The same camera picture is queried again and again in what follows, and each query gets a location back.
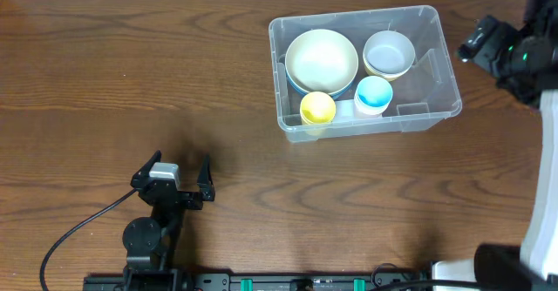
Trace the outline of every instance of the wooden table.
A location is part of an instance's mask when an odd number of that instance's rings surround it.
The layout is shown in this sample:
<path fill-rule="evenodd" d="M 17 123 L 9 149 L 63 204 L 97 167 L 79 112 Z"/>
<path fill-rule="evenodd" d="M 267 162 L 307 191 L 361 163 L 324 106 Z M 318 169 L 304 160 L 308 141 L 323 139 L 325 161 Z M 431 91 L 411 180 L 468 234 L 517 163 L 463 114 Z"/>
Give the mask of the wooden table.
<path fill-rule="evenodd" d="M 52 243 L 128 192 L 157 149 L 180 165 L 183 186 L 213 157 L 216 202 L 188 215 L 180 265 L 370 272 L 471 258 L 485 241 L 520 244 L 539 115 L 453 58 L 458 117 L 426 132 L 292 145 L 276 123 L 267 29 L 276 17 L 430 4 L 454 52 L 486 14 L 519 25 L 524 3 L 3 0 L 0 288 L 39 289 Z M 149 212 L 134 196 L 75 233 L 49 262 L 51 290 L 120 272 L 122 231 Z"/>

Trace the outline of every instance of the brown wooden surface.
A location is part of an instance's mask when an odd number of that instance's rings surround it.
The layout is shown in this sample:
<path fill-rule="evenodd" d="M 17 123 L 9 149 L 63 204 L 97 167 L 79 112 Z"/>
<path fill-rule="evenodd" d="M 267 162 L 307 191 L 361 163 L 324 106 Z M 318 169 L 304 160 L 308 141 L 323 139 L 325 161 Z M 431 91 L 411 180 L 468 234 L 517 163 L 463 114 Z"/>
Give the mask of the brown wooden surface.
<path fill-rule="evenodd" d="M 51 244 L 128 192 L 156 149 L 192 185 L 213 157 L 216 202 L 189 214 L 178 262 L 242 272 L 370 272 L 520 244 L 541 120 L 453 58 L 464 100 L 427 132 L 291 145 L 276 123 L 275 17 L 430 4 L 450 52 L 525 0 L 4 0 L 0 6 L 0 277 L 37 290 Z M 125 265 L 133 197 L 75 233 L 51 290 Z"/>

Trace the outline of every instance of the green tape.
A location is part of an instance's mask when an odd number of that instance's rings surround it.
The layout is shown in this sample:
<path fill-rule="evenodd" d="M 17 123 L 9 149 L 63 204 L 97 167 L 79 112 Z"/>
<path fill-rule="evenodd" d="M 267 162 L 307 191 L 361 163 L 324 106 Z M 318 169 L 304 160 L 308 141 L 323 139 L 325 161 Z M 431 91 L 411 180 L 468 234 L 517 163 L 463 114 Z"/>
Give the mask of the green tape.
<path fill-rule="evenodd" d="M 355 291 L 366 291 L 366 281 L 364 279 L 355 279 Z"/>
<path fill-rule="evenodd" d="M 242 279 L 241 280 L 241 291 L 253 291 L 254 286 L 252 285 L 251 279 Z"/>

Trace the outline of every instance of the clear plastic container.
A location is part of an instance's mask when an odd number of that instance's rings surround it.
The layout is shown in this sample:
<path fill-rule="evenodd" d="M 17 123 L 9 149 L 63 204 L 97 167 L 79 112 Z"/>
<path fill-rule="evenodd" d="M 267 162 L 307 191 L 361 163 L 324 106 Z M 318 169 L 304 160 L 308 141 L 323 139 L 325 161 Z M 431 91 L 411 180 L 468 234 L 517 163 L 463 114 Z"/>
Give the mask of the clear plastic container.
<path fill-rule="evenodd" d="M 355 45 L 359 57 L 358 74 L 349 90 L 336 100 L 337 114 L 331 123 L 302 125 L 299 108 L 303 97 L 287 81 L 285 53 L 296 37 L 314 29 L 337 31 Z M 363 48 L 366 40 L 381 30 L 395 30 L 411 39 L 416 58 L 406 74 L 391 82 L 393 100 L 382 118 L 360 118 L 354 108 L 354 92 L 358 82 L 368 76 L 364 70 Z M 431 6 L 280 17 L 269 24 L 269 40 L 277 122 L 291 142 L 424 131 L 461 112 L 461 96 L 439 15 Z"/>

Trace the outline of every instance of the yellow cup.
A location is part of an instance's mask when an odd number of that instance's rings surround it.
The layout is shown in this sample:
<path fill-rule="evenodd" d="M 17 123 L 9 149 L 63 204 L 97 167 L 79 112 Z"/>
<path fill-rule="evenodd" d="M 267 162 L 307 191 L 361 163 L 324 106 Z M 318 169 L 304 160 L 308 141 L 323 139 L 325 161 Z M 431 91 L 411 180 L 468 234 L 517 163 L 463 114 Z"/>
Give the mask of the yellow cup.
<path fill-rule="evenodd" d="M 335 101 L 330 95 L 313 91 L 304 96 L 300 102 L 300 119 L 303 125 L 317 125 L 329 123 L 335 117 Z M 320 135 L 325 129 L 307 131 L 310 135 Z"/>

